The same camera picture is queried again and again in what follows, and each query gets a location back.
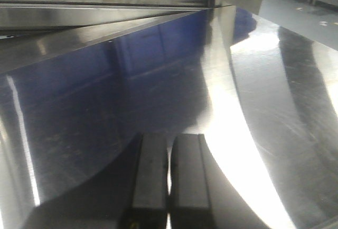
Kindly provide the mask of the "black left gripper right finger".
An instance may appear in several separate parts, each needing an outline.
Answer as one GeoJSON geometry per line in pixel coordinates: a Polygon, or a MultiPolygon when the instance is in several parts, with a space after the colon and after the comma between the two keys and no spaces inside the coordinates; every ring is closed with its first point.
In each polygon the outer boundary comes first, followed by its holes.
{"type": "Polygon", "coordinates": [[[202,134],[180,134],[171,152],[172,228],[267,228],[226,178],[202,134]]]}

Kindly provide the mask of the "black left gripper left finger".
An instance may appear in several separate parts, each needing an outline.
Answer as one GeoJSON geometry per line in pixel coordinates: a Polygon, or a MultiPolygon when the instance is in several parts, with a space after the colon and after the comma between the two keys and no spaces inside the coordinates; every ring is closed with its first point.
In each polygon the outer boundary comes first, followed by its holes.
{"type": "Polygon", "coordinates": [[[166,228],[167,142],[136,134],[89,180],[34,209],[23,228],[166,228]]]}

